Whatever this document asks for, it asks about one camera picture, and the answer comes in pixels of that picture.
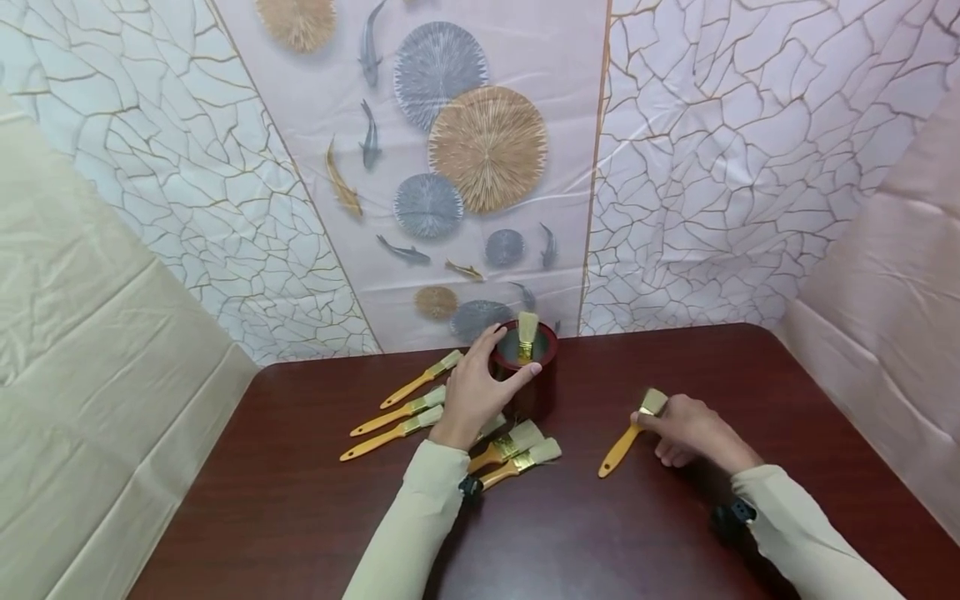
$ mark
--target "tan circle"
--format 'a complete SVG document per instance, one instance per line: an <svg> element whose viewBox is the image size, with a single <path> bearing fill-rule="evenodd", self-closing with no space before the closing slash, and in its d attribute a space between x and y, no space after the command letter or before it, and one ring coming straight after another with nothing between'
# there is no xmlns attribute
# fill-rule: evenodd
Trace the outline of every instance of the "tan circle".
<svg viewBox="0 0 960 600"><path fill-rule="evenodd" d="M418 290L414 296L417 311L427 319L449 321L460 301L453 290L442 285L431 285Z"/></svg>
<svg viewBox="0 0 960 600"><path fill-rule="evenodd" d="M529 194L546 162L546 126L533 103L506 87L454 98L430 129L430 168L449 179L464 208L485 213Z"/></svg>
<svg viewBox="0 0 960 600"><path fill-rule="evenodd" d="M334 0L256 0L267 32L306 54L325 45L337 25Z"/></svg>

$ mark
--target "brown table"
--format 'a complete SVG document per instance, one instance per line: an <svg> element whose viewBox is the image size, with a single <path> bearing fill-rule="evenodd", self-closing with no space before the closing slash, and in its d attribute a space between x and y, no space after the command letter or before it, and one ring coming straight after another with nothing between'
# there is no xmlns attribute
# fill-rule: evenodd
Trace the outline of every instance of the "brown table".
<svg viewBox="0 0 960 600"><path fill-rule="evenodd" d="M444 354L264 370L131 598L339 598L424 437L340 464L347 432ZM755 553L724 547L709 531L724 488L714 469L663 468L641 436L610 478L597 478L644 384L717 409L908 598L960 597L960 549L767 331L723 325L568 339L559 360L557 409L541 425L563 458L461 513L427 598L791 597Z"/></svg>

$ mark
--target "gold line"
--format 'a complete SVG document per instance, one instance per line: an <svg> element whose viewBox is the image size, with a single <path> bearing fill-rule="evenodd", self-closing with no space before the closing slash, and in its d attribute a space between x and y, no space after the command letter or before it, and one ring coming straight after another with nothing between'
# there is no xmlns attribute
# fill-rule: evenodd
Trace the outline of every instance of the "gold line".
<svg viewBox="0 0 960 600"><path fill-rule="evenodd" d="M310 202L310 206L313 208L313 211L317 213L317 219L320 221L320 227L324 228L324 236L326 241L330 243L330 251L333 252L333 257L337 259L337 264L340 266L340 270L344 272L344 281L347 282L347 286L350 288L350 293L353 294L353 297L357 301L357 308L360 309L360 317L363 318L364 323L367 324L367 329L370 330L370 335L373 338L373 343L376 344L376 349L380 351L381 354L384 354L383 347L380 345L380 341L376 339L376 333L373 332L373 326L370 324L370 320L367 319L366 313L363 311L363 304L360 302L360 296L356 293L356 290L353 289L353 284L350 283L350 277L347 275L347 268L344 267L344 262L340 260L340 256L337 254L337 249L333 244L333 237L329 234L326 225L324 224L324 218L320 216L320 210L317 208L317 203L313 201L313 198L310 195L310 189L306 186L306 183L303 180L303 174L300 172L300 166L297 164L297 159L294 158L293 154L290 152L290 149L287 148L287 142L283 139L283 135L280 133L280 127L276 124L274 116L270 113L270 107L267 106L267 103L263 100L263 95L260 94L260 89L256 86L256 81L253 79L253 75L250 72L250 68L247 67L247 63L243 60L243 55L240 53L240 47L237 46L236 41L233 39L233 35L230 33L229 27L227 27L227 22L224 19L224 16L220 14L220 9L217 7L216 2L206 2L207 6L213 11L214 18L222 26L224 34L227 36L227 39L230 40L230 45L233 46L233 52L237 54L237 58L240 59L240 64L243 65L245 71L247 71L247 77L250 78L250 85L253 88L253 91L256 92L256 97L260 100L260 104L263 105L264 111L270 117L271 123L274 124L274 129L276 130L276 138L280 140L280 144L283 146L283 150L287 152L287 155L290 157L290 164L294 165L294 171L297 172L297 177L300 178L300 185L303 186L303 193L306 194L306 200ZM360 355L363 355L363 348L360 348Z"/></svg>
<svg viewBox="0 0 960 600"><path fill-rule="evenodd" d="M600 94L597 100L597 134L593 142L593 171L590 175L590 198L587 215L587 242L584 245L584 274L580 280L580 310L577 311L577 337L580 336L580 323L584 318L584 301L587 299L587 269L589 267L590 255L590 230L593 227L593 203L595 202L596 183L597 183L597 160L600 155L600 134L603 130L604 117L604 94L607 90L607 80L609 75L607 70L610 67L610 29L613 26L611 19L613 14L613 0L607 0L607 21L606 32L603 37L603 59L600 62Z"/></svg>

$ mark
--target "fish illustration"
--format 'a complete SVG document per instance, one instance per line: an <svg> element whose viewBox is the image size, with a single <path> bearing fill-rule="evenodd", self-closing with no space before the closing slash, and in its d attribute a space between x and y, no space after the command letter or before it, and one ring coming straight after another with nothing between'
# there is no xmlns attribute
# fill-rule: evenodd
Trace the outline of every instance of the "fish illustration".
<svg viewBox="0 0 960 600"><path fill-rule="evenodd" d="M520 293L523 294L523 308L533 312L537 308L537 297L534 296L534 293L527 289L527 286L522 283L517 283L515 281L510 281L509 283L520 288Z"/></svg>
<svg viewBox="0 0 960 600"><path fill-rule="evenodd" d="M398 248L388 242L387 238L382 235L377 235L376 239L380 240L380 243L383 244L387 250L407 261L407 264L422 266L430 264L430 257L418 251L417 248L413 246L410 248Z"/></svg>
<svg viewBox="0 0 960 600"><path fill-rule="evenodd" d="M540 256L543 257L543 268L549 269L553 267L553 263L557 262L557 238L549 227L543 223L540 226L546 231L546 250L541 252Z"/></svg>
<svg viewBox="0 0 960 600"><path fill-rule="evenodd" d="M376 121L373 120L370 105L364 100L360 106L363 108L363 111L367 113L367 121L369 124L367 125L367 138L358 143L360 144L360 149L363 150L363 166L367 167L368 171L372 171L373 164L380 158L380 137L377 134Z"/></svg>
<svg viewBox="0 0 960 600"><path fill-rule="evenodd" d="M340 204L356 215L357 218L361 218L363 217L363 208L360 207L357 191L347 187L347 182L340 176L340 171L337 170L337 165L333 162L333 139L330 139L330 146L326 149L326 171L333 183L333 191L337 194L337 200L340 201Z"/></svg>
<svg viewBox="0 0 960 600"><path fill-rule="evenodd" d="M363 34L360 36L360 65L363 67L363 76L367 80L367 85L376 87L377 71L383 57L376 57L376 48L373 46L373 20L380 14L383 5L387 0L381 0L367 17L367 24L363 27Z"/></svg>
<svg viewBox="0 0 960 600"><path fill-rule="evenodd" d="M461 275L466 275L468 277L472 277L477 281L483 281L483 276L480 275L479 271L473 268L473 265L470 265L469 267L461 267L460 265L455 265L452 262L450 262L450 259L448 258L446 260L446 268L453 269L457 273Z"/></svg>

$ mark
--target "hand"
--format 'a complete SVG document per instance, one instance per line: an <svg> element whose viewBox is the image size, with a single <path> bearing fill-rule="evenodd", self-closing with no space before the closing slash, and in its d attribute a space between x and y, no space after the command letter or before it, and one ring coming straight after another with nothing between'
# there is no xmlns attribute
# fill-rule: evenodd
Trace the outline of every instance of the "hand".
<svg viewBox="0 0 960 600"><path fill-rule="evenodd" d="M630 419L660 434L655 452L667 467L683 467L703 456L727 474L735 475L763 464L716 411L690 396L671 396L659 417L633 413Z"/></svg>
<svg viewBox="0 0 960 600"><path fill-rule="evenodd" d="M431 442L469 450L480 428L542 370L540 363L530 363L506 381L491 377L490 353L505 335L507 330L500 324L491 325L454 367L446 381L444 415L430 432Z"/></svg>

